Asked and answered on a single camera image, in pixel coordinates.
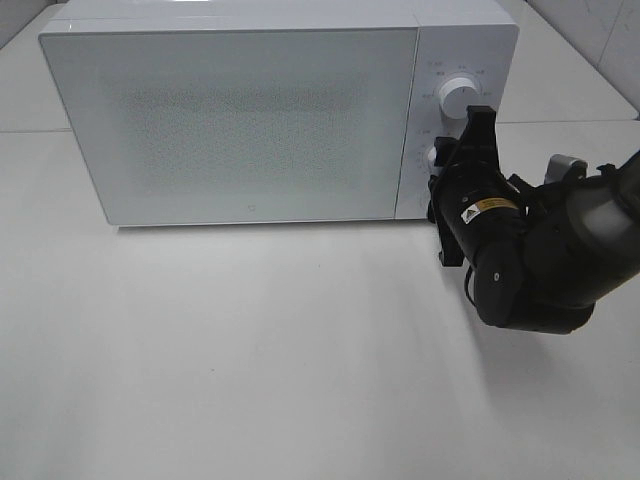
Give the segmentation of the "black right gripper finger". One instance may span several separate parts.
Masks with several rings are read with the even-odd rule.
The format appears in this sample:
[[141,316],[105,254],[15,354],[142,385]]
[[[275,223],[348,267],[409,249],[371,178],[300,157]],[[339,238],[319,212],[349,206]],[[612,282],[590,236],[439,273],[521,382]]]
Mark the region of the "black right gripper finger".
[[496,117],[497,112],[490,106],[469,106],[466,126],[458,138],[436,138],[434,166],[445,169],[451,165],[482,165],[492,171],[499,171]]
[[438,254],[441,265],[443,267],[460,267],[465,259],[464,253],[442,215],[429,209],[427,219],[437,228],[441,245]]

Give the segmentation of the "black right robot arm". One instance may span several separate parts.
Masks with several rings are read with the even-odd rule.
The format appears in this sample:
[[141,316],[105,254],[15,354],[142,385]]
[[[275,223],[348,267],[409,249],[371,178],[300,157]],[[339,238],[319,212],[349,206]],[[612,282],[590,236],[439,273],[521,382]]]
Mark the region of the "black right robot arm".
[[487,325],[568,334],[639,273],[639,157],[599,166],[553,155],[544,181],[452,156],[429,182],[441,263],[469,264],[465,294]]

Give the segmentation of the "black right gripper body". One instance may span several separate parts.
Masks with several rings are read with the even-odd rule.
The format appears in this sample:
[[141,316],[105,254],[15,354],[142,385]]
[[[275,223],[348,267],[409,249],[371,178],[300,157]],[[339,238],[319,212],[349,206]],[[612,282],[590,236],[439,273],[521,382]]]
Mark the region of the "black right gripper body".
[[488,167],[444,170],[432,181],[430,209],[442,215],[467,260],[477,259],[494,242],[513,241],[525,232],[518,193]]

